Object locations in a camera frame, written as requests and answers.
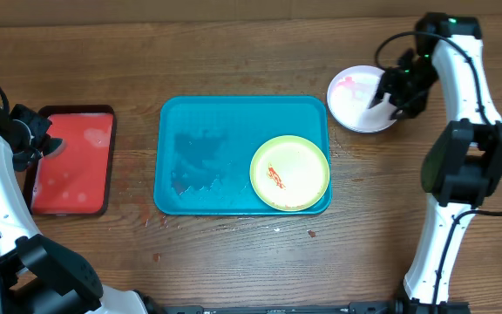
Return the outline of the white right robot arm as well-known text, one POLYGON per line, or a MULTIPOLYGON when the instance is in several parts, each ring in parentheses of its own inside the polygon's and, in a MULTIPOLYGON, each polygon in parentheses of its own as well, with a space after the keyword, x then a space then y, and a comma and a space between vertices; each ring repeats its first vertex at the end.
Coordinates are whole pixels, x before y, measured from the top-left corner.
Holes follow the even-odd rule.
POLYGON ((410 35, 415 48, 384 68, 370 105, 388 101, 392 119, 413 119, 439 82, 448 123, 424 158, 424 227, 389 311, 467 313, 468 304, 449 300, 450 278, 473 217, 502 216, 502 117, 489 93, 475 17, 428 12, 410 35))

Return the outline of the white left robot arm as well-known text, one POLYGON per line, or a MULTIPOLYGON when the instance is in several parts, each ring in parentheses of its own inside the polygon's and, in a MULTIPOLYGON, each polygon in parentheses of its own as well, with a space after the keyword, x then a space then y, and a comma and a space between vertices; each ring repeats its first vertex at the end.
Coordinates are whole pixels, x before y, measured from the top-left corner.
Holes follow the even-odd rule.
POLYGON ((51 122, 0 95, 0 313, 161 313, 137 290, 103 285, 78 253, 42 235, 16 174, 64 148, 51 122))

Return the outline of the yellow-green plate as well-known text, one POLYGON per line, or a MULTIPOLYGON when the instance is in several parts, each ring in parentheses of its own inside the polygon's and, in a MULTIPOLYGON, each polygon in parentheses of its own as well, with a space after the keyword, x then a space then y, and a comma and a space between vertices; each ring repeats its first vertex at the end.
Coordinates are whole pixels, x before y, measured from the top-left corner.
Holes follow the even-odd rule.
POLYGON ((329 162, 312 141, 282 135, 257 149, 249 177, 254 192, 269 207, 298 212, 313 207, 329 189, 329 162))

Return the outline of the white plate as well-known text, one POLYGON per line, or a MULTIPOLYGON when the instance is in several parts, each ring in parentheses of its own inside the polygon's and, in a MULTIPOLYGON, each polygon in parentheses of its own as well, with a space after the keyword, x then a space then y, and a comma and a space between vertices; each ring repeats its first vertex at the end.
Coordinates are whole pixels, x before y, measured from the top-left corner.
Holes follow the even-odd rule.
POLYGON ((370 65, 356 65, 339 72, 327 91, 328 108, 342 126, 357 133, 378 133, 396 123, 391 114, 396 108, 388 102, 389 94, 369 108, 383 70, 370 65))

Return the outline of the orange and green sponge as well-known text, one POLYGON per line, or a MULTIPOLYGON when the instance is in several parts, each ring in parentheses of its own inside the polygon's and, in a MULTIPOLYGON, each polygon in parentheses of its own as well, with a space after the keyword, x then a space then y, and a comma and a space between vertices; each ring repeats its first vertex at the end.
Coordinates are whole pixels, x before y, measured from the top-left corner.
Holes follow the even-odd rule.
POLYGON ((54 158, 60 155, 66 147, 66 143, 63 139, 51 138, 48 140, 47 145, 43 150, 43 155, 45 158, 54 158))

